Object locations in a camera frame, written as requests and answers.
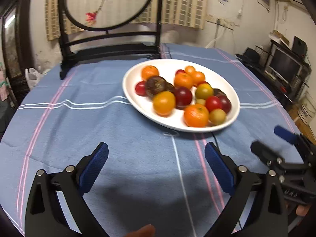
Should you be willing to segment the person's right hand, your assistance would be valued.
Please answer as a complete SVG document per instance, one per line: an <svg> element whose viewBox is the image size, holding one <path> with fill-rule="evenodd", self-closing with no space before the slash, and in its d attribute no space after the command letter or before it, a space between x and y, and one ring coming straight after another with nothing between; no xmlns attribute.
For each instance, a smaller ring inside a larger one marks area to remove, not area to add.
<svg viewBox="0 0 316 237"><path fill-rule="evenodd" d="M295 212L297 216L305 217L312 206L312 203L308 205L299 205L290 201L286 201L285 206L288 210L288 215L291 215L293 212Z"/></svg>

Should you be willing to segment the person's left hand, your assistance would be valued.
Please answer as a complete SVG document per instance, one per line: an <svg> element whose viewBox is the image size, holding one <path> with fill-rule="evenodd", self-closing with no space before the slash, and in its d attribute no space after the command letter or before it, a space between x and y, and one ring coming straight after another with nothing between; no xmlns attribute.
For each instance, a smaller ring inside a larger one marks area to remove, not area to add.
<svg viewBox="0 0 316 237"><path fill-rule="evenodd" d="M136 231L126 234L124 237L154 237L155 232L155 227L152 224L148 224Z"/></svg>

